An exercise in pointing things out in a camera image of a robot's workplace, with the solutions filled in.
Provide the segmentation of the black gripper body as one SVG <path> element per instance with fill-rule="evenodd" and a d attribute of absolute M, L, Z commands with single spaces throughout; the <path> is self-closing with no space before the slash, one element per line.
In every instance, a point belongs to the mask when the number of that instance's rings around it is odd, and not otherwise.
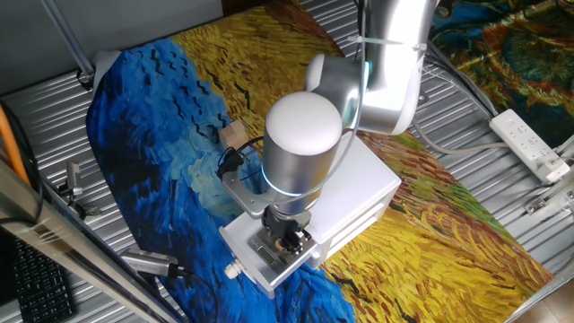
<path fill-rule="evenodd" d="M 263 226 L 273 235 L 281 239 L 299 237 L 309 225 L 311 213 L 304 211 L 300 214 L 283 214 L 268 206 L 262 217 Z"/>

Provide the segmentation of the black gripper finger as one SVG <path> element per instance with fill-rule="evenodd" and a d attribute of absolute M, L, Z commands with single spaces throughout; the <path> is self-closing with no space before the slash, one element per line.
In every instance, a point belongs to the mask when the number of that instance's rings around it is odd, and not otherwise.
<path fill-rule="evenodd" d="M 285 264 L 292 263 L 297 257 L 297 247 L 286 238 L 277 238 L 274 246 L 277 250 L 278 258 Z"/>
<path fill-rule="evenodd" d="M 290 233 L 290 252 L 293 255 L 302 254 L 310 248 L 312 243 L 312 236 L 306 230 Z"/>

